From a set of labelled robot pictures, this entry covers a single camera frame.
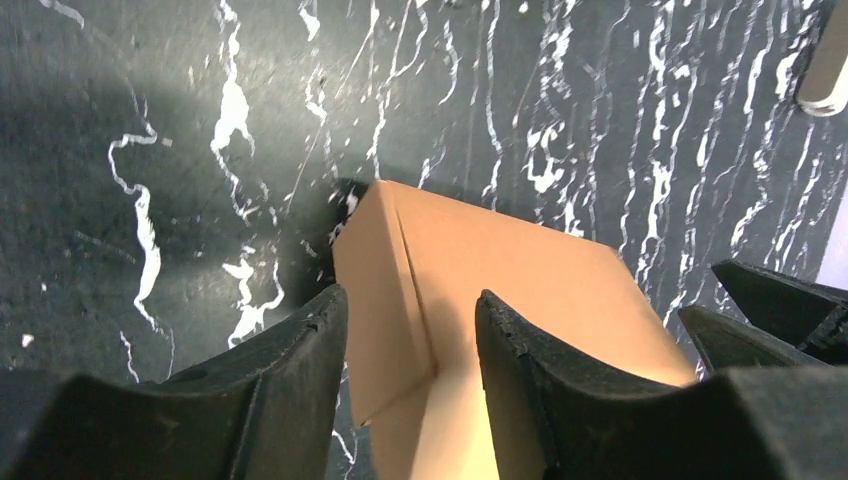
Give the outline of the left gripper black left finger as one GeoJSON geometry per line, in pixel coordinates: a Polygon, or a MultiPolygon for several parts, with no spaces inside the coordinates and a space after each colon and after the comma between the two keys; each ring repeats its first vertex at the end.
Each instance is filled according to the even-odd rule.
{"type": "Polygon", "coordinates": [[[162,383],[1,375],[5,479],[320,479],[347,339],[333,285],[264,332],[162,383]]]}

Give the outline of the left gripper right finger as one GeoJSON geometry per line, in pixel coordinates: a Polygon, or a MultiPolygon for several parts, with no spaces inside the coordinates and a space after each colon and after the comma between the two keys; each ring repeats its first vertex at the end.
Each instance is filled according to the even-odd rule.
{"type": "Polygon", "coordinates": [[[600,361],[490,291],[476,304],[503,479],[843,479],[847,370],[742,367],[675,387],[600,361]]]}

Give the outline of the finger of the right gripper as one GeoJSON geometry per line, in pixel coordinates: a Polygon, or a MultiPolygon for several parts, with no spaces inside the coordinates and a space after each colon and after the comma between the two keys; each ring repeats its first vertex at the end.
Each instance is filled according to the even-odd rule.
{"type": "Polygon", "coordinates": [[[682,308],[678,316],[707,374],[742,367],[828,366],[757,327],[704,307],[682,308]]]}
{"type": "Polygon", "coordinates": [[[711,270],[753,326],[825,363],[847,363],[846,290],[737,260],[711,270]]]}

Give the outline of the brown cardboard box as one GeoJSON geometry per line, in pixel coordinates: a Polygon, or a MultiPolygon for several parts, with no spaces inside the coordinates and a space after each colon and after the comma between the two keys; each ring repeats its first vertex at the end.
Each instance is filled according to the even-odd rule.
{"type": "Polygon", "coordinates": [[[392,181],[332,247],[348,298],[352,416],[381,479],[495,479],[476,304],[491,291],[609,365],[668,385],[695,369],[618,252],[392,181]]]}

